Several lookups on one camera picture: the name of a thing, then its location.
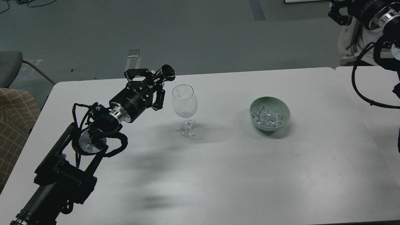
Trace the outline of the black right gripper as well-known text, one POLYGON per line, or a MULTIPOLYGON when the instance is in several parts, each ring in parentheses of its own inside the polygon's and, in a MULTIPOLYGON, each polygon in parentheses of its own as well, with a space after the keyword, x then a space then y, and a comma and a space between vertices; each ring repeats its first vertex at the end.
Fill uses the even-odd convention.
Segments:
POLYGON ((399 29, 398 0, 350 0, 348 2, 331 2, 328 17, 340 26, 350 25, 355 18, 367 30, 399 29), (340 12, 347 8, 346 14, 340 12))

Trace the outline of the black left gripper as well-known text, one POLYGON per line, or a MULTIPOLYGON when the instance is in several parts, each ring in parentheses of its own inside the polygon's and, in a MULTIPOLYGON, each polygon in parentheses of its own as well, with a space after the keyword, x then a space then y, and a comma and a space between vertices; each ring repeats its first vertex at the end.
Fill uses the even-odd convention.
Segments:
POLYGON ((158 111, 163 108, 165 90, 164 84, 155 84, 154 74, 146 68, 128 69, 124 72, 126 86, 109 101, 113 116, 118 123, 132 123, 147 108, 158 111), (134 81, 137 76, 144 77, 144 81, 134 81))

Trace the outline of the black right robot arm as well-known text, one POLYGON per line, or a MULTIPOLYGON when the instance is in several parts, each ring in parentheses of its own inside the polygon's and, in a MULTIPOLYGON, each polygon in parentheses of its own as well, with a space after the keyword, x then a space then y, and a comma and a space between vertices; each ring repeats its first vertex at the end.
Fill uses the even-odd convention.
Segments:
POLYGON ((399 5, 398 0, 330 1, 328 16, 343 27, 337 41, 340 64, 352 66, 353 89, 371 106, 399 109, 365 97, 355 82, 356 69, 362 65, 399 74, 399 5))

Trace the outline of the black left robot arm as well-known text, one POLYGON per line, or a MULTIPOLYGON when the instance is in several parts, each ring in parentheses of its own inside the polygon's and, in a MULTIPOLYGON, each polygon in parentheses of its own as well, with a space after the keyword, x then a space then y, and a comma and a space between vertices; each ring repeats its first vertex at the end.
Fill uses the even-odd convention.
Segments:
POLYGON ((121 133, 122 123, 132 123, 147 108, 163 108, 164 83, 176 77, 170 65, 156 72, 128 69, 126 86, 105 107, 74 104, 74 121, 67 127, 35 170, 34 183, 39 187, 12 225, 55 225, 57 217, 83 204, 94 191, 96 169, 103 158, 113 157, 128 146, 121 133))

